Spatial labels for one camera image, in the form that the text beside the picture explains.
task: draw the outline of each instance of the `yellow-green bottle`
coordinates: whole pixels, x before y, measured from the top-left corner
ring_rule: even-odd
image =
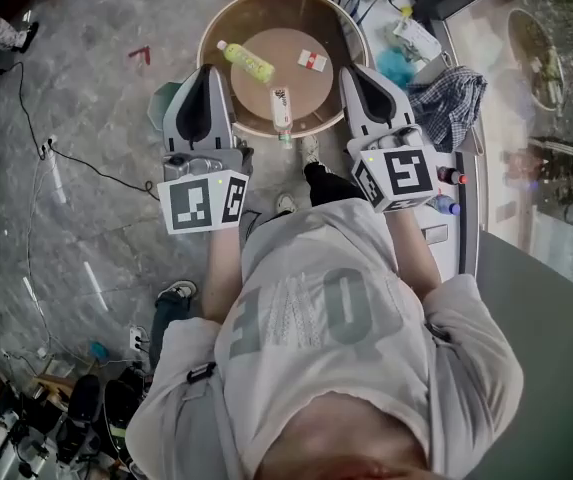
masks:
[[[248,51],[242,45],[220,41],[217,43],[217,48],[224,52],[226,60],[239,66],[260,82],[268,84],[273,79],[275,67]]]

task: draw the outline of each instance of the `sleeve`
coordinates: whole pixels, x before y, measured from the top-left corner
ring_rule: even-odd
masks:
[[[148,396],[126,430],[126,447],[151,480],[161,479],[162,419],[165,401],[186,382],[193,368],[213,360],[220,325],[202,318],[171,322],[164,334],[161,357]]]
[[[432,291],[423,302],[428,322],[448,334],[457,357],[486,402],[494,438],[512,421],[522,389],[522,369],[506,337],[482,302],[475,278],[459,275]]]

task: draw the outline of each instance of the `red and white box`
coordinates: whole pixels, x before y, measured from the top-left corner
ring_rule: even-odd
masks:
[[[297,64],[299,64],[300,66],[304,66],[307,69],[314,69],[315,71],[319,71],[321,73],[322,71],[324,71],[324,67],[326,66],[327,60],[328,59],[323,55],[309,52],[308,50],[302,50],[302,53],[299,56]]]

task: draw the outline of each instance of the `black and white square pattern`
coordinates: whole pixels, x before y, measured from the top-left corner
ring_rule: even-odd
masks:
[[[426,157],[421,149],[384,153],[393,194],[415,194],[433,189]]]
[[[364,164],[364,162],[360,162],[357,167],[357,170],[355,171],[355,179],[366,198],[370,201],[370,204],[376,208],[377,205],[384,200],[384,194],[377,186],[377,182],[371,176],[370,171],[366,168],[366,164]]]
[[[222,214],[222,224],[225,222],[237,222],[239,220],[242,214],[242,202],[244,201],[245,190],[245,180],[230,178],[228,192],[226,193],[226,202],[224,203],[224,213]]]
[[[211,226],[208,180],[195,180],[170,186],[170,210],[173,229]]]
[[[392,212],[394,210],[405,210],[406,208],[414,208],[424,202],[424,199],[408,199],[403,201],[393,201],[390,203],[385,212]]]

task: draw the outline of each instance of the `green wall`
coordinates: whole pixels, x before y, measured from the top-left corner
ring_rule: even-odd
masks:
[[[573,479],[573,283],[482,232],[478,283],[524,370],[513,423],[469,478]]]

